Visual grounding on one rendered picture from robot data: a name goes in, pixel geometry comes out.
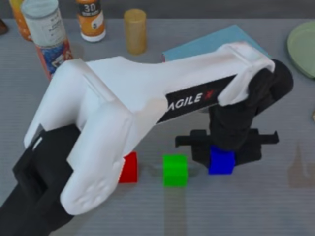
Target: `brown object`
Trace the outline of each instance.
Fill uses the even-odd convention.
[[[0,35],[5,34],[9,31],[8,26],[0,19]]]
[[[140,55],[147,49],[146,18],[146,13],[140,9],[125,12],[126,47],[132,55]]]

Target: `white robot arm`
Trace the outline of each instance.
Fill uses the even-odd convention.
[[[115,190],[123,157],[153,126],[213,105],[214,100],[202,103],[204,91],[198,86],[212,89],[211,83],[225,81],[216,102],[236,104],[247,98],[251,79],[263,68],[273,72],[275,64],[243,42],[159,64],[135,63],[123,57],[66,61],[48,86],[24,144],[26,148],[31,144],[40,126],[49,131],[76,124],[81,134],[67,158],[73,173],[60,200],[68,214],[82,214]],[[187,89],[189,94],[180,93]],[[170,102],[167,95],[176,93],[177,100]]]

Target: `gray tabletop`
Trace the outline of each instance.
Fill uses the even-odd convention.
[[[148,50],[126,53],[122,20],[109,20],[106,39],[84,42],[75,20],[65,20],[73,53],[84,60],[125,56],[160,62],[161,52],[231,24],[292,70],[295,87],[254,121],[262,133],[278,131],[280,143],[263,147],[260,162],[237,167],[231,176],[208,176],[191,161],[189,148],[174,148],[176,135],[206,129],[202,113],[157,126],[138,145],[137,184],[119,185],[99,208],[75,217],[53,236],[313,236],[315,235],[315,83],[299,74],[285,51],[289,32],[306,20],[149,20]],[[23,152],[27,130],[48,81],[31,43],[11,31],[0,37],[0,204],[16,180],[12,167]],[[189,157],[186,188],[164,188],[162,155]]]

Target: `orange bottle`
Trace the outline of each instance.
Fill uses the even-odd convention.
[[[15,18],[16,24],[18,25],[18,29],[20,35],[27,41],[32,42],[31,34],[29,28],[25,22],[24,16],[21,12],[21,4],[23,0],[9,0],[12,8],[13,16]]]
[[[76,0],[81,36],[88,42],[101,41],[106,35],[105,20],[100,0]]]

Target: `light green bowl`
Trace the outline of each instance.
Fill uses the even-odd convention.
[[[287,39],[287,48],[297,69],[315,80],[315,21],[296,27]]]

